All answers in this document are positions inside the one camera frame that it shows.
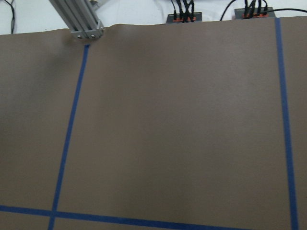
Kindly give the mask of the left black usb hub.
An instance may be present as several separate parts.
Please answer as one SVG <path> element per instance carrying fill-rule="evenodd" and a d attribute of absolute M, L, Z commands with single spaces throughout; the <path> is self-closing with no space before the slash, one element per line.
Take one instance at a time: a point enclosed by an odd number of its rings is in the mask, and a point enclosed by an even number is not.
<path fill-rule="evenodd" d="M 201 21 L 202 21 L 202 12 L 189 13 L 188 15 L 180 13 L 172 13 L 168 14 L 166 18 L 166 24 L 201 22 Z"/>

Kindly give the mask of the black usb hub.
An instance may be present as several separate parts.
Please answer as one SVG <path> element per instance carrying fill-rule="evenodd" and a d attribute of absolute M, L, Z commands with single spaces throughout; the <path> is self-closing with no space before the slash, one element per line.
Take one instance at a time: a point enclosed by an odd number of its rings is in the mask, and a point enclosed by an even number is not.
<path fill-rule="evenodd" d="M 188 15 L 180 13 L 172 13 L 168 14 L 166 18 L 166 24 L 201 22 L 201 21 L 202 21 L 202 12 L 189 13 Z"/>
<path fill-rule="evenodd" d="M 256 7 L 254 10 L 254 14 L 253 14 L 253 18 L 275 18 L 276 15 L 274 12 L 268 12 L 268 13 L 264 13 L 265 8 L 262 7 L 261 8 L 261 14 L 257 15 L 258 13 L 258 8 Z M 245 15 L 244 15 L 245 9 L 244 8 L 237 8 L 234 9 L 234 13 L 235 13 L 235 19 L 245 19 Z"/>

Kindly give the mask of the right black usb hub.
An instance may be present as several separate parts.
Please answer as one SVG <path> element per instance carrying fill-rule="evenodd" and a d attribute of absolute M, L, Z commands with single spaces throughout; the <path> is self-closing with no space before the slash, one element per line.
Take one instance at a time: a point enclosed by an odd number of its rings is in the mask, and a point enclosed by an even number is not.
<path fill-rule="evenodd" d="M 262 7 L 261 8 L 261 14 L 257 15 L 258 13 L 258 8 L 256 7 L 254 10 L 254 14 L 253 14 L 253 18 L 275 18 L 276 15 L 274 12 L 268 12 L 268 13 L 264 13 L 265 8 Z M 245 15 L 244 15 L 245 9 L 244 8 L 237 8 L 234 9 L 234 13 L 235 13 L 235 19 L 245 19 Z"/>

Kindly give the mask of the aluminium frame post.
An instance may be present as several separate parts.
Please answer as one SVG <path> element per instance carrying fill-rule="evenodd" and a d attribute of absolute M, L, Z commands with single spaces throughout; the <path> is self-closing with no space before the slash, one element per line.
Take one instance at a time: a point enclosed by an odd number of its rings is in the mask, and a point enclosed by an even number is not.
<path fill-rule="evenodd" d="M 101 0 L 50 0 L 49 1 L 73 37 L 78 39 L 98 39 L 103 35 L 104 26 L 96 10 L 103 4 Z"/>

